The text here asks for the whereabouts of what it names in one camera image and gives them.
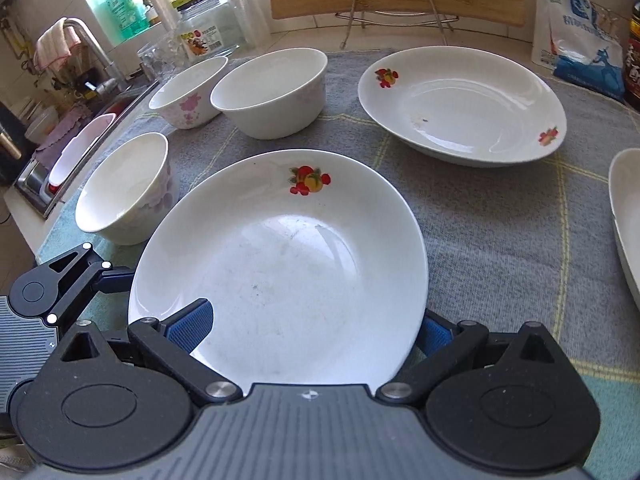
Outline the white plate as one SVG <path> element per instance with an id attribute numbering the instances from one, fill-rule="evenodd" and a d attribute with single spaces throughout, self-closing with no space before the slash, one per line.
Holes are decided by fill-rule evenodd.
<path id="1" fill-rule="evenodd" d="M 392 379 L 424 315 L 423 235 L 401 194 L 344 155 L 284 150 L 218 171 L 146 244 L 128 316 L 214 310 L 195 357 L 248 390 Z"/>
<path id="2" fill-rule="evenodd" d="M 358 99 L 396 139 L 462 166 L 536 162 L 567 134 L 564 108 L 549 85 L 483 50 L 431 46 L 392 53 L 363 72 Z"/>
<path id="3" fill-rule="evenodd" d="M 615 155 L 608 170 L 608 196 L 615 243 L 627 286 L 636 306 L 640 284 L 640 150 Z"/>

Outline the grey checked dish towel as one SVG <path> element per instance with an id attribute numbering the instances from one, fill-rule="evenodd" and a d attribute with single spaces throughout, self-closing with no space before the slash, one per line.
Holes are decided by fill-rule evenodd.
<path id="1" fill-rule="evenodd" d="M 505 167 L 450 164 L 418 152 L 370 119 L 358 99 L 381 53 L 334 53 L 326 105 L 292 136 L 263 141 L 219 116 L 171 131 L 160 118 L 135 133 L 167 136 L 179 179 L 176 205 L 236 162 L 275 151 L 318 150 L 362 162 L 405 199 L 422 231 L 426 310 L 493 333 L 542 324 L 586 383 L 600 429 L 586 463 L 597 479 L 639 473 L 639 310 L 618 258 L 608 196 L 615 155 L 639 143 L 628 110 L 560 84 L 567 134 L 551 155 Z"/>

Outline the pink white basin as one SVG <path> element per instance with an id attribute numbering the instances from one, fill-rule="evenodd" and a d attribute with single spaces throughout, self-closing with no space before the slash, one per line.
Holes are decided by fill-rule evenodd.
<path id="1" fill-rule="evenodd" d="M 116 115 L 114 113 L 98 116 L 67 143 L 48 175 L 50 188 L 57 190 L 65 182 L 78 165 L 78 162 L 89 151 L 89 148 L 111 127 L 115 119 Z"/>

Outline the chrome sink faucet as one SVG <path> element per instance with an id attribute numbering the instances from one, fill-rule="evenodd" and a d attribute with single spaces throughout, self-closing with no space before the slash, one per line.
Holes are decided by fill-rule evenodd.
<path id="1" fill-rule="evenodd" d="M 107 74 L 108 82 L 114 84 L 120 92 L 126 91 L 129 88 L 124 74 L 119 70 L 116 63 L 108 57 L 99 44 L 99 41 L 96 40 L 96 37 L 83 20 L 80 18 L 64 18 L 63 27 L 73 29 L 80 40 L 91 50 L 96 59 L 102 64 L 104 72 Z"/>

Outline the white bowl pink flower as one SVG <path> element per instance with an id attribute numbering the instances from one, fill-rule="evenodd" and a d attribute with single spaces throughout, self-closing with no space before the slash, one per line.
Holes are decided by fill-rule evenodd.
<path id="1" fill-rule="evenodd" d="M 149 102 L 149 109 L 180 130 L 205 125 L 220 114 L 210 95 L 228 70 L 226 56 L 199 62 L 163 84 Z"/>

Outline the clear drinking glass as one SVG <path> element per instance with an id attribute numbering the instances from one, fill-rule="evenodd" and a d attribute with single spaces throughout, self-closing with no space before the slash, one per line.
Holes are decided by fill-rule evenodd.
<path id="1" fill-rule="evenodd" d="M 168 81 L 189 66 L 183 46 L 171 37 L 146 44 L 138 51 L 138 58 L 149 81 Z"/>

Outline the pink cloth on faucet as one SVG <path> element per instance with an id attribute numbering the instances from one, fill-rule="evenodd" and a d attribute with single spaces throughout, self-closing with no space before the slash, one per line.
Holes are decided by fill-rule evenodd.
<path id="1" fill-rule="evenodd" d="M 60 18 L 37 40 L 34 65 L 37 70 L 60 70 L 73 55 L 81 40 L 75 29 Z"/>

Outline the plain white bowl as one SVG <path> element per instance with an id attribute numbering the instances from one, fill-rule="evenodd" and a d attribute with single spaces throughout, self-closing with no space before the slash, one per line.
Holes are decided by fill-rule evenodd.
<path id="1" fill-rule="evenodd" d="M 328 56 L 313 48 L 273 51 L 235 67 L 210 102 L 246 136 L 277 140 L 308 127 L 326 105 Z"/>

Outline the green dish soap bottle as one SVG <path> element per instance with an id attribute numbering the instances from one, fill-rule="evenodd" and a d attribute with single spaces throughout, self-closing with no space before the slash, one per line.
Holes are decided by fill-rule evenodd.
<path id="1" fill-rule="evenodd" d="M 134 0 L 104 0 L 114 16 L 122 38 L 130 39 L 149 28 L 140 6 Z"/>

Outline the glass storage jar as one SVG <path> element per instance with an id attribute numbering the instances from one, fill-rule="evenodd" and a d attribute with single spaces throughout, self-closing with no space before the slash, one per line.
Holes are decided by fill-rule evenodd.
<path id="1" fill-rule="evenodd" d="M 246 45 L 229 0 L 174 0 L 175 35 L 191 63 L 229 55 Z"/>

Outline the tall plastic cup stack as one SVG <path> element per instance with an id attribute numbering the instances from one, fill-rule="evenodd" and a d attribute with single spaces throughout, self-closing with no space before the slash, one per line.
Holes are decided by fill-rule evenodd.
<path id="1" fill-rule="evenodd" d="M 229 0 L 246 42 L 255 49 L 267 47 L 271 37 L 264 12 L 257 0 Z"/>

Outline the white blue salt bag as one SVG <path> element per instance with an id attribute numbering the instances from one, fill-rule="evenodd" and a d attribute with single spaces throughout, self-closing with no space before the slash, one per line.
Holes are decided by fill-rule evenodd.
<path id="1" fill-rule="evenodd" d="M 620 101 L 623 50 L 590 0 L 536 0 L 532 61 L 555 77 Z"/>

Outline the dark vinegar bottle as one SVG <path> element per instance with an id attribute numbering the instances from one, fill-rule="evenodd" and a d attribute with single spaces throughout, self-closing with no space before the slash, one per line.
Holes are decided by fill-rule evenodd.
<path id="1" fill-rule="evenodd" d="M 624 57 L 626 100 L 636 110 L 640 103 L 640 1 L 632 8 L 629 38 Z"/>

